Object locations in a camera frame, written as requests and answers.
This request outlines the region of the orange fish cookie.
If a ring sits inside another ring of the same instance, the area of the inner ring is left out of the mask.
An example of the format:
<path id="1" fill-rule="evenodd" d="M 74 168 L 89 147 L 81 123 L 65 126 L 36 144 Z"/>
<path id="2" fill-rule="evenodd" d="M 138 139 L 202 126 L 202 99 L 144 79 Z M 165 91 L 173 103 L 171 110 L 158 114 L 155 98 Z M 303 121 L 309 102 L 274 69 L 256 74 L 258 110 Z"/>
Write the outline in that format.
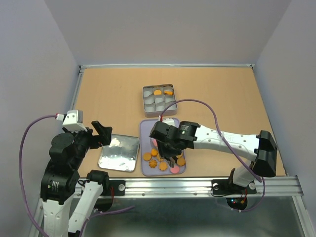
<path id="1" fill-rule="evenodd" d="M 152 149 L 152 150 L 151 150 L 151 155 L 152 155 L 153 157 L 156 157 L 156 156 L 158 155 L 158 151 L 157 151 L 156 149 Z"/>
<path id="2" fill-rule="evenodd" d="M 165 91 L 164 91 L 164 94 L 166 94 L 166 95 L 173 95 L 173 91 L 165 90 Z"/>

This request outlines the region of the metal tongs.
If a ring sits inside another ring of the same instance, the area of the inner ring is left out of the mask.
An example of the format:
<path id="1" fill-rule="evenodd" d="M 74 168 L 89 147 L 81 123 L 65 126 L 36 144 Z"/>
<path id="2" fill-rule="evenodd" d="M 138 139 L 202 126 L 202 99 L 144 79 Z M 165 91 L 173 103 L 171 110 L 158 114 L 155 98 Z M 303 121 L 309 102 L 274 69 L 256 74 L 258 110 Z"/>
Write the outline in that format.
<path id="1" fill-rule="evenodd" d="M 173 158 L 170 158 L 168 163 L 169 163 L 169 166 L 170 166 L 171 168 L 173 168 L 174 165 L 175 165 L 175 161 L 174 161 Z"/>

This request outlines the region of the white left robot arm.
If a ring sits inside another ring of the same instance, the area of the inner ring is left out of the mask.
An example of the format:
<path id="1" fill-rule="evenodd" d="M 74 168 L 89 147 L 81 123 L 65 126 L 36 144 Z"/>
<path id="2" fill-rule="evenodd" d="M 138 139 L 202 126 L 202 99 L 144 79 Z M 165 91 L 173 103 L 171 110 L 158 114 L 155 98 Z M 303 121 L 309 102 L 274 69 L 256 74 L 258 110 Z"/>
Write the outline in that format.
<path id="1" fill-rule="evenodd" d="M 50 161 L 41 181 L 40 198 L 44 208 L 44 232 L 50 237 L 81 237 L 101 195 L 114 198 L 115 189 L 107 172 L 92 170 L 83 185 L 81 198 L 73 213 L 70 207 L 79 181 L 78 169 L 90 149 L 107 146 L 112 128 L 93 121 L 93 130 L 84 127 L 71 132 L 64 129 L 51 141 Z"/>

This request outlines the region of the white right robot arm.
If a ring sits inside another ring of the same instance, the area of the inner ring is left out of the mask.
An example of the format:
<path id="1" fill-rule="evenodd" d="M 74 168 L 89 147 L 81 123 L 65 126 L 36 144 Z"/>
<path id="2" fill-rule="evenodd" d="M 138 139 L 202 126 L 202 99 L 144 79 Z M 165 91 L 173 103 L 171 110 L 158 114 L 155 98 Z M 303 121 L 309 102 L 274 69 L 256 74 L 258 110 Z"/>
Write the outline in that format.
<path id="1" fill-rule="evenodd" d="M 195 122 L 182 121 L 178 127 L 157 121 L 149 135 L 156 140 L 161 157 L 175 164 L 176 157 L 185 149 L 214 150 L 233 154 L 241 166 L 233 168 L 227 179 L 213 185 L 218 196 L 239 194 L 245 190 L 252 194 L 249 184 L 255 180 L 272 178 L 277 172 L 277 144 L 268 131 L 257 135 L 242 135 L 217 131 Z"/>

